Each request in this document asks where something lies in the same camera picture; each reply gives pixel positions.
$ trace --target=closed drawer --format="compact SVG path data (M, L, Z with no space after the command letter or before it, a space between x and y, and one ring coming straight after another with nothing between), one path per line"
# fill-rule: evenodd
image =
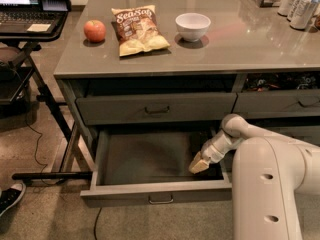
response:
M246 118L320 115L320 90L239 93L234 113Z
M91 187L81 196L90 206L230 200L223 163L197 175L188 171L195 134L101 131Z
M116 95L76 101L86 125L181 122L222 119L230 113L234 93Z
M320 122L314 126L268 127L268 130L320 146Z

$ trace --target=apple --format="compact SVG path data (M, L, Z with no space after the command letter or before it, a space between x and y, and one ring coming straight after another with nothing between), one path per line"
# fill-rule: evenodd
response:
M86 38L92 43L99 43L106 36L106 27L99 20L89 20L83 27Z

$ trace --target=snack bag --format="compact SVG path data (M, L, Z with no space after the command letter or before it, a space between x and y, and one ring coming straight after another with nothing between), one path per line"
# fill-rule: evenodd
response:
M111 10L116 17L120 56L170 46L157 29L154 5Z

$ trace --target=white bowl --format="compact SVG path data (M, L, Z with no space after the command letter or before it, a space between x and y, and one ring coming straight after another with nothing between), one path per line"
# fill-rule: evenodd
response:
M176 18L176 25L179 34L188 42L196 42L203 37L211 20L199 13L185 13Z

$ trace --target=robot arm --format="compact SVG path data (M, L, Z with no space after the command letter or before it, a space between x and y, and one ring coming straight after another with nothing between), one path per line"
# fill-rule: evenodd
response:
M235 150L252 137L272 137L291 144L310 145L282 134L248 124L236 114L227 115L221 122L221 130L208 140L189 166L189 171L198 173L209 168L210 163L218 163L230 150Z
M231 114L189 170L205 170L232 149L234 240L302 240L294 193L320 195L320 148Z

